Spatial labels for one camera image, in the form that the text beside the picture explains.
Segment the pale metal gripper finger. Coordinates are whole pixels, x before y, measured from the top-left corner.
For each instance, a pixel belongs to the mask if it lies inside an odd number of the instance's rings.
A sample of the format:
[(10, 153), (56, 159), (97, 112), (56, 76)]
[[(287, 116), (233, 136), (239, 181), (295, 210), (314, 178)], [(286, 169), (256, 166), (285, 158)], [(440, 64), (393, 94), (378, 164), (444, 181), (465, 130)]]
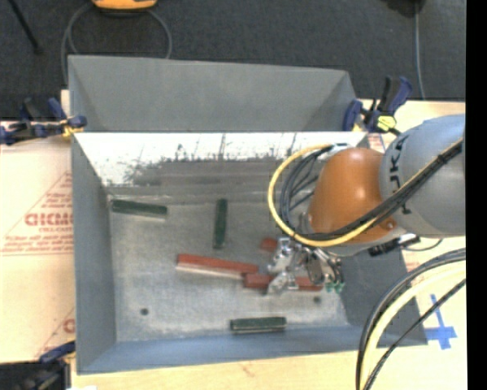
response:
[(298, 282), (294, 274), (286, 271), (275, 275), (267, 286), (267, 294), (270, 295), (291, 291), (298, 291)]
[(272, 252), (271, 261), (267, 265), (269, 273), (285, 271), (293, 257), (293, 247), (288, 237), (266, 239), (266, 250)]

